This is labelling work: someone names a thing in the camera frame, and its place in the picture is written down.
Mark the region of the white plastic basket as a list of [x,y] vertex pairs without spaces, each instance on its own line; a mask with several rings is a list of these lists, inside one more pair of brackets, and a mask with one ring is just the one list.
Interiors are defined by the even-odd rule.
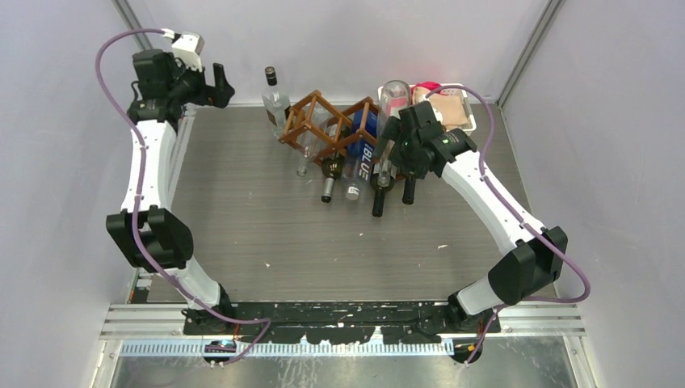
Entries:
[[[459,86],[459,83],[420,82],[409,85],[403,81],[392,80],[379,86],[377,89],[379,114],[379,132],[385,126],[390,116],[399,117],[399,111],[410,105],[423,101],[429,94],[441,86]],[[437,110],[438,118],[441,119],[443,128],[448,131],[462,129],[470,134],[476,128],[476,121],[470,107],[466,92],[456,88],[446,88],[435,92],[429,98],[434,109]]]

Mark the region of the beige cloth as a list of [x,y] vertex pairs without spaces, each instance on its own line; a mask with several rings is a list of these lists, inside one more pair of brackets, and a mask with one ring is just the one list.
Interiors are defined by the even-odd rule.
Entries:
[[[412,104],[424,100],[425,95],[414,95],[412,93]],[[469,128],[469,115],[464,109],[464,101],[461,90],[447,89],[447,94],[439,91],[431,95],[428,100],[433,108],[438,109],[443,115],[443,128],[445,130]]]

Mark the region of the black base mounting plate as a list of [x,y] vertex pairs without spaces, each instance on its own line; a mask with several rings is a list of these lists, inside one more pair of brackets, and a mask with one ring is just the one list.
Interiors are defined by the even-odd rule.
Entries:
[[237,335],[251,342],[262,330],[261,318],[271,325],[261,343],[366,344],[375,331],[384,344],[437,344],[444,335],[480,335],[492,311],[474,317],[456,316],[443,302],[239,302],[219,312],[250,325],[235,327],[205,310],[182,311],[186,335]]

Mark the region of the blue Dash Blue bottle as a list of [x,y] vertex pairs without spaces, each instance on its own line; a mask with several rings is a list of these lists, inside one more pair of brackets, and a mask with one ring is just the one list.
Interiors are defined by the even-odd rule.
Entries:
[[[363,118],[363,110],[357,111],[353,116],[353,131],[356,132]],[[377,116],[369,112],[366,122],[366,131],[376,139]],[[375,146],[364,139],[351,143],[346,147],[347,156],[343,164],[342,182],[345,186],[345,197],[348,200],[358,200],[364,189],[368,186],[372,169],[372,152]]]

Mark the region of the round clear bottle pink label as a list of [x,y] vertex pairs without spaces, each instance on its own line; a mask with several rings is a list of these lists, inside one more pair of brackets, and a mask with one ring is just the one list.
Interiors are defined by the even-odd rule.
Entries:
[[392,80],[380,89],[378,117],[379,162],[376,164],[377,184],[380,188],[390,185],[393,178],[393,164],[389,160],[390,151],[399,134],[399,111],[409,105],[410,86],[402,80]]

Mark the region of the slim clear glass bottle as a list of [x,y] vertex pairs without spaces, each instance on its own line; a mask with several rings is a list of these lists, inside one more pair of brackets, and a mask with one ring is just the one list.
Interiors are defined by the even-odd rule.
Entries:
[[[319,129],[322,129],[327,117],[328,111],[317,103],[314,106],[311,123],[315,124]],[[309,168],[309,164],[315,159],[320,150],[320,139],[314,133],[310,131],[304,131],[298,137],[298,141],[301,145],[300,151],[302,156],[300,158],[296,173],[300,177],[305,177]]]

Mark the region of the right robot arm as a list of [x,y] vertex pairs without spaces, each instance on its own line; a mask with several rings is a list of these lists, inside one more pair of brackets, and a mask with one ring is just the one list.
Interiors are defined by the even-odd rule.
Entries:
[[446,313],[457,331],[470,331],[484,311],[514,306],[561,275],[560,255],[568,243],[563,229],[549,229],[526,213],[489,173],[470,136],[444,130],[429,102],[383,120],[374,155],[387,155],[407,178],[429,172],[441,178],[466,200],[502,254],[484,277],[448,297]]

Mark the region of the square clear liquor bottle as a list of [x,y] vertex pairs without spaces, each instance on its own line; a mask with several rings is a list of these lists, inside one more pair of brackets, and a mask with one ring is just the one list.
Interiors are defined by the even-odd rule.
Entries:
[[264,73],[267,87],[262,92],[263,105],[267,111],[267,118],[272,124],[273,135],[279,139],[287,124],[291,102],[288,93],[278,83],[275,68],[267,66]]

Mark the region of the brown wooden wine rack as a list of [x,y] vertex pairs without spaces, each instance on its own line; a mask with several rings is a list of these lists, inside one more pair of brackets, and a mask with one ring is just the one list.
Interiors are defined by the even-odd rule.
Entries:
[[357,141],[375,146],[376,136],[368,124],[372,114],[380,118],[380,108],[370,97],[341,111],[315,90],[291,106],[278,141],[320,166],[325,158],[345,155]]

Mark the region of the pink cloth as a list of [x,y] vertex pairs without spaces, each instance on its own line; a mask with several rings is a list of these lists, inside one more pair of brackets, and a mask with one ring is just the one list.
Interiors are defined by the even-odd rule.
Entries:
[[440,88],[442,85],[437,82],[420,82],[411,87],[414,95],[425,95],[430,91]]

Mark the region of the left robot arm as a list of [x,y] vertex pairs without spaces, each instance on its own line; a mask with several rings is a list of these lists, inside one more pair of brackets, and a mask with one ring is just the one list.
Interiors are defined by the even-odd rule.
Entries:
[[222,64],[212,65],[214,85],[205,69],[161,49],[135,53],[134,100],[124,117],[131,126],[132,165],[128,190],[106,230],[125,259],[167,280],[186,299],[185,316],[198,328],[224,334],[236,321],[225,289],[194,256],[191,230],[170,210],[172,150],[187,104],[225,108],[235,90]]

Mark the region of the green bottle silver cap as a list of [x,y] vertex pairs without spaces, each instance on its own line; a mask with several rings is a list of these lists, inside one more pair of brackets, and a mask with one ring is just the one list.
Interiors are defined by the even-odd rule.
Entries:
[[345,156],[339,150],[322,159],[321,172],[325,178],[321,194],[321,201],[323,203],[330,203],[332,201],[334,185],[342,175],[344,161]]

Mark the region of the green labelled bottle black cap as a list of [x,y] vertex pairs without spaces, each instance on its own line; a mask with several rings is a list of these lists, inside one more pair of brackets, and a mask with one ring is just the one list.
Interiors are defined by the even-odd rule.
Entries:
[[402,193],[402,203],[404,205],[412,205],[415,198],[416,179],[414,177],[407,177],[404,179],[404,188]]

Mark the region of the aluminium frame rail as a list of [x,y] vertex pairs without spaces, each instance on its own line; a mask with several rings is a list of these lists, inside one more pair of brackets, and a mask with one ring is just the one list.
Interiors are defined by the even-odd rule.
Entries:
[[[329,327],[319,337],[296,333],[276,339],[275,326],[254,344],[249,335],[184,335],[178,304],[113,305],[107,313],[101,340],[119,340],[121,354],[128,356],[208,356],[217,345],[217,357],[244,352],[254,357],[294,356],[453,356],[477,344],[470,332],[443,333],[424,339],[415,329],[393,335],[390,326],[352,327],[343,337],[343,327]],[[572,306],[525,304],[509,307],[490,325],[487,339],[574,338],[586,335],[578,310]]]

